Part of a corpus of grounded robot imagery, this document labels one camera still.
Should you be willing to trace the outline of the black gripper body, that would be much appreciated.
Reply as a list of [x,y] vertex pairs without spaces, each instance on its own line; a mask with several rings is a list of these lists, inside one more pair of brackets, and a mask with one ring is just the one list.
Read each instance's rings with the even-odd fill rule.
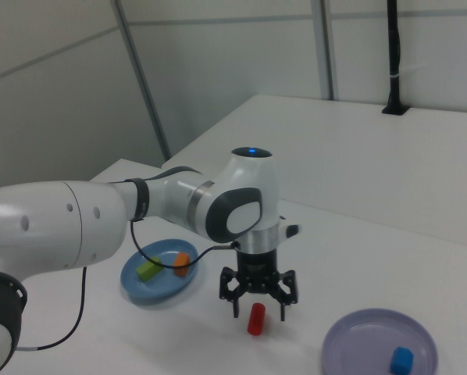
[[238,252],[236,279],[240,294],[276,294],[279,287],[276,249],[262,254]]

